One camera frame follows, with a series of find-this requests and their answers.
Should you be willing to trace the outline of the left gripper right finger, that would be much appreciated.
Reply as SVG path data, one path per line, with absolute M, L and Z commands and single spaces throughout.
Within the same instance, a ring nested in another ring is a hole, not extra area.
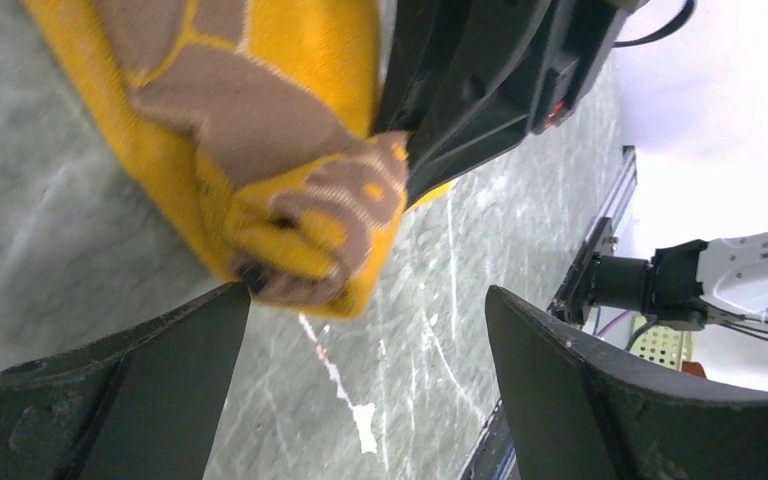
M 526 479 L 768 479 L 768 392 L 641 359 L 488 289 L 501 400 Z

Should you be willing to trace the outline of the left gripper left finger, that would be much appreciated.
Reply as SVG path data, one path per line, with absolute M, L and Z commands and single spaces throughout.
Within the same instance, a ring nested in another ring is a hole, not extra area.
M 243 343 L 247 289 L 0 372 L 0 479 L 199 479 Z

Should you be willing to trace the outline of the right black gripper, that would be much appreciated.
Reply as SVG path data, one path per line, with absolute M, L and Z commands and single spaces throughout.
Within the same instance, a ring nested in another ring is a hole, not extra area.
M 400 1 L 373 131 L 414 131 L 411 203 L 563 123 L 644 1 Z

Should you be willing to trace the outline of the brown yellow cloth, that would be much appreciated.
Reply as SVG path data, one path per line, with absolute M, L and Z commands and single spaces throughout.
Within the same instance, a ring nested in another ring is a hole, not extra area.
M 124 170 L 257 301 L 360 316 L 408 207 L 374 1 L 29 1 Z

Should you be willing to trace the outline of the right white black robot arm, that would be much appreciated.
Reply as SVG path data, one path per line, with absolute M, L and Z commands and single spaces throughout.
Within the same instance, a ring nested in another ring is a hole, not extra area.
M 406 130 L 408 201 L 564 122 L 590 91 L 637 1 L 400 1 L 375 131 Z M 768 324 L 768 232 L 694 240 L 650 260 L 609 253 L 601 217 L 550 312 L 595 306 L 698 331 Z

